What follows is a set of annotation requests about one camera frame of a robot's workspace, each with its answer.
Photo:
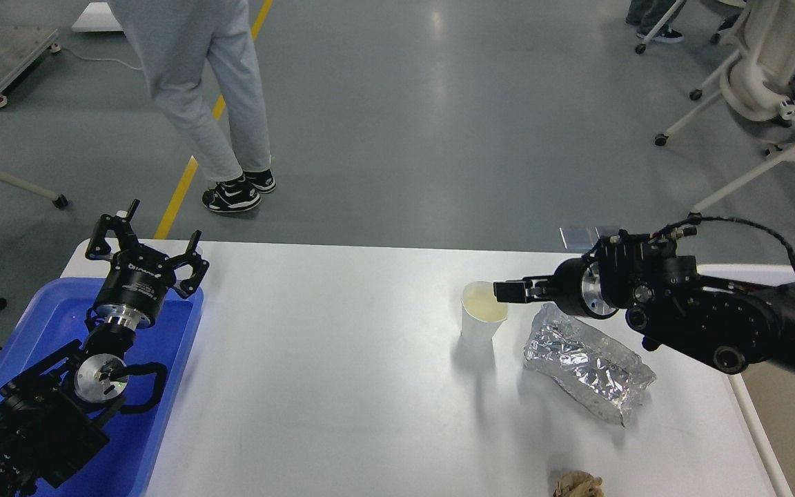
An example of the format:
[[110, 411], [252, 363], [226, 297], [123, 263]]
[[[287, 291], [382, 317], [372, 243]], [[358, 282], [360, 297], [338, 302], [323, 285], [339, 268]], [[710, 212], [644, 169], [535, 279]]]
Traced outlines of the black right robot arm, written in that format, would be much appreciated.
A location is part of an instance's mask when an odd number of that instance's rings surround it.
[[[761, 362], [795, 374], [795, 281], [769, 286], [701, 274], [696, 258], [676, 247], [704, 221], [690, 215], [653, 233], [600, 236], [550, 275], [494, 283], [495, 299], [554, 302], [567, 315], [593, 319], [624, 311], [647, 351], [671, 347], [728, 375]], [[777, 240], [795, 274], [792, 245]]]

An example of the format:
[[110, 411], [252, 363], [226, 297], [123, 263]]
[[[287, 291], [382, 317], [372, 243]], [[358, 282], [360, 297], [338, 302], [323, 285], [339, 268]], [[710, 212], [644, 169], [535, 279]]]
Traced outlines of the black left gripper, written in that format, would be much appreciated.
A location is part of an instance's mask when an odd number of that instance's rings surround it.
[[[141, 243], [130, 225], [140, 204], [133, 200], [124, 216], [102, 214], [92, 230], [85, 257], [110, 261], [110, 272], [92, 305], [97, 315], [128, 307], [141, 314], [138, 327], [145, 329], [157, 323], [168, 289], [181, 299], [188, 299], [201, 286], [210, 264], [198, 251], [202, 231], [195, 231], [186, 251], [176, 257], [159, 251], [140, 251]], [[109, 232], [119, 243], [115, 255], [106, 241]], [[178, 280], [177, 270], [186, 266], [192, 268], [192, 273]]]

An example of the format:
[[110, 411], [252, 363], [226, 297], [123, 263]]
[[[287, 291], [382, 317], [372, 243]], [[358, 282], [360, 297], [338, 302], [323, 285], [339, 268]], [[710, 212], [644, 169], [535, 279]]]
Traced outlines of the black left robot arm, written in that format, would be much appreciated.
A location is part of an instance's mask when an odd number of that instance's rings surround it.
[[185, 252], [168, 255], [141, 243], [130, 226], [139, 207], [103, 214], [86, 258], [110, 265], [97, 299], [86, 311], [88, 337], [73, 340], [0, 388], [0, 496], [29, 496], [36, 482], [60, 487], [110, 440], [104, 425], [137, 415], [163, 400], [168, 367], [127, 364], [137, 331], [157, 323], [168, 291], [187, 299], [201, 286], [209, 263], [195, 231]]

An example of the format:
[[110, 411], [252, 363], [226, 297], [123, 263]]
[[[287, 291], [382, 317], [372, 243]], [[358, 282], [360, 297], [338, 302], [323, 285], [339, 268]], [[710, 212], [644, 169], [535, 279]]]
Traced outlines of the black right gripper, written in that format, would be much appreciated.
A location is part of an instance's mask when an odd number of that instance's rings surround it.
[[618, 313], [603, 295], [599, 263], [582, 258], [562, 262], [554, 275], [495, 281], [494, 296], [502, 303], [555, 302], [562, 313], [575, 317], [608, 319]]

